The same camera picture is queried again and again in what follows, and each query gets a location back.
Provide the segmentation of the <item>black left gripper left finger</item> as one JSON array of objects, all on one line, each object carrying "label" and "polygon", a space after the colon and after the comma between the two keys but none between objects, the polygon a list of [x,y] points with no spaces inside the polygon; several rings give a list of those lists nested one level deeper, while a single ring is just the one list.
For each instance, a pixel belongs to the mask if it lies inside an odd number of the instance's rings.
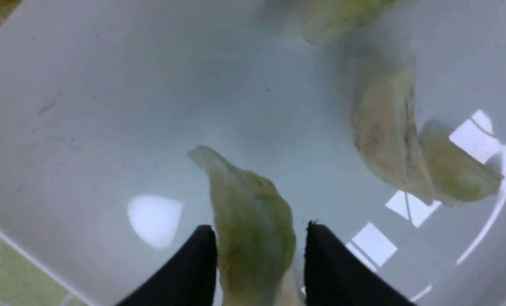
[{"label": "black left gripper left finger", "polygon": [[199,225],[185,244],[119,306],[212,306],[217,246],[210,225]]}]

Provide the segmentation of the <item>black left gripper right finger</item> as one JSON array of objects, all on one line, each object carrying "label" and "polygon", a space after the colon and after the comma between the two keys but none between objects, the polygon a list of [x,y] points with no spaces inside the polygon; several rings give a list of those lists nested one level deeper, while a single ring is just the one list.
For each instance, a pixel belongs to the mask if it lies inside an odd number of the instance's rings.
[{"label": "black left gripper right finger", "polygon": [[413,306],[369,270],[324,224],[309,221],[305,245],[308,306]]}]

